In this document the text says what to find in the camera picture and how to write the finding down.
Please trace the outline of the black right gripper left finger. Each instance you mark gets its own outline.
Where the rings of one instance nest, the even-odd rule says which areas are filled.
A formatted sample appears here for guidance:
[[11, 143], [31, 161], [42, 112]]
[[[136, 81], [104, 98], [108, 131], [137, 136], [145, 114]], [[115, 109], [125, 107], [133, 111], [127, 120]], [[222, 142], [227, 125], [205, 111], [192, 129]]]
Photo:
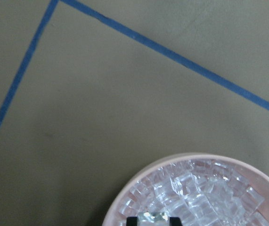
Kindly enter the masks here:
[[137, 226], [138, 225], [138, 217], [127, 217], [126, 226]]

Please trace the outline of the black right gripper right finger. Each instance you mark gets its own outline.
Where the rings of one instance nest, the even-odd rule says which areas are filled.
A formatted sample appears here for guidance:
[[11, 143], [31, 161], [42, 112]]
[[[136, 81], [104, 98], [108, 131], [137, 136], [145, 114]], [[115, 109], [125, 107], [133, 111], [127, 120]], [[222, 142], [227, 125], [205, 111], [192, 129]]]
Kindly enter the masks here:
[[182, 226], [182, 222], [179, 217], [169, 217], [169, 226]]

